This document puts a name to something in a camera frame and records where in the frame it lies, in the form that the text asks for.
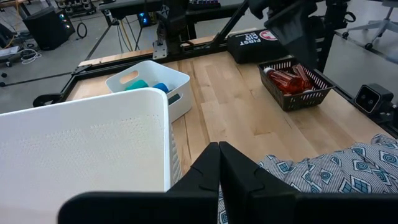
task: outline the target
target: white cable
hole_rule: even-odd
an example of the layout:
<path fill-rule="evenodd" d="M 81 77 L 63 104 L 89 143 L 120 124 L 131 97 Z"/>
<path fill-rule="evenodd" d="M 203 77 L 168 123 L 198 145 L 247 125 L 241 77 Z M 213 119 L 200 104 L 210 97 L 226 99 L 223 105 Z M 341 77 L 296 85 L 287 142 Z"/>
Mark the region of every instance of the white cable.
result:
<path fill-rule="evenodd" d="M 29 59 L 23 59 L 23 57 L 21 57 L 21 60 L 22 60 L 22 64 L 23 64 L 23 65 L 27 65 L 27 64 L 29 64 L 29 63 L 32 63 L 32 62 L 34 62 L 37 58 L 39 58 L 39 57 L 42 56 L 42 54 L 38 53 L 37 51 L 35 51 L 35 50 L 33 50 L 33 49 L 24 49 L 24 50 L 19 51 L 18 53 L 22 53 L 22 52 L 24 52 L 24 51 L 31 51 L 31 52 L 35 53 L 35 55 L 34 55 L 33 57 L 29 58 Z"/>

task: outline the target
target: black wire basket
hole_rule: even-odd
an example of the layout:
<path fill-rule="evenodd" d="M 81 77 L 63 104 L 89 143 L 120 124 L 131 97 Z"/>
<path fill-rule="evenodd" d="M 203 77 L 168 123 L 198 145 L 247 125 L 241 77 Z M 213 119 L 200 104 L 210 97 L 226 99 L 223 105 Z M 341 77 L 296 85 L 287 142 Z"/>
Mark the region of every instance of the black wire basket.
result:
<path fill-rule="evenodd" d="M 264 73 L 264 69 L 267 67 L 293 73 L 291 68 L 296 64 L 299 64 L 296 58 L 287 58 L 258 65 L 262 84 L 267 88 L 284 111 L 293 111 L 319 105 L 322 103 L 323 99 L 325 99 L 329 91 L 335 87 L 331 81 L 327 80 L 319 73 L 319 71 L 310 70 L 302 65 L 307 77 L 313 85 L 312 91 L 292 96 L 285 96 L 274 82 Z"/>

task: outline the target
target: teal object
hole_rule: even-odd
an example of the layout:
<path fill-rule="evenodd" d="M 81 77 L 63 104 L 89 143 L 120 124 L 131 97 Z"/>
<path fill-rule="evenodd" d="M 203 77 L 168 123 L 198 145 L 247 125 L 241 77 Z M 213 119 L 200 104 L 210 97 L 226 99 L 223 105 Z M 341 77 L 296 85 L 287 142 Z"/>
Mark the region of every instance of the teal object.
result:
<path fill-rule="evenodd" d="M 127 87 L 125 90 L 136 90 L 138 88 L 149 87 L 149 85 L 144 80 L 137 80 L 131 86 Z"/>
<path fill-rule="evenodd" d="M 163 90 L 163 92 L 165 92 L 165 93 L 169 92 L 169 89 L 167 88 L 167 86 L 164 83 L 158 83 L 158 84 L 154 85 L 154 88 Z"/>

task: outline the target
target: orange item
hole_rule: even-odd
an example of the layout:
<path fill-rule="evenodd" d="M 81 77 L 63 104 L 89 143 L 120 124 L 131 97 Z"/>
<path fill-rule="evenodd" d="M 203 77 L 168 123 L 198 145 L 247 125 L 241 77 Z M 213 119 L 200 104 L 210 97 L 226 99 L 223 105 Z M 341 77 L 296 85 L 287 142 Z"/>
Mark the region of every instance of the orange item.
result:
<path fill-rule="evenodd" d="M 275 83 L 283 94 L 302 93 L 302 79 L 293 74 L 276 71 L 273 68 L 265 68 L 264 73 Z"/>
<path fill-rule="evenodd" d="M 300 76 L 303 80 L 302 82 L 302 88 L 304 91 L 306 90 L 312 90 L 312 84 L 311 81 L 308 79 L 307 75 L 305 74 L 304 68 L 301 65 L 294 65 L 292 67 L 294 73 L 296 73 L 298 76 Z"/>

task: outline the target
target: perforated plastic surface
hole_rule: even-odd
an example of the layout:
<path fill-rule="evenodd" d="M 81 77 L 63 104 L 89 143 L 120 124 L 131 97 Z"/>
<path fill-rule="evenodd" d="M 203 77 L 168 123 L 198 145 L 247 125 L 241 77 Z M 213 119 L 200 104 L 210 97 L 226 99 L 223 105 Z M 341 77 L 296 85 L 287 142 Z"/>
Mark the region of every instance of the perforated plastic surface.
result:
<path fill-rule="evenodd" d="M 0 115 L 0 223 L 56 223 L 88 191 L 163 192 L 180 174 L 153 88 Z"/>

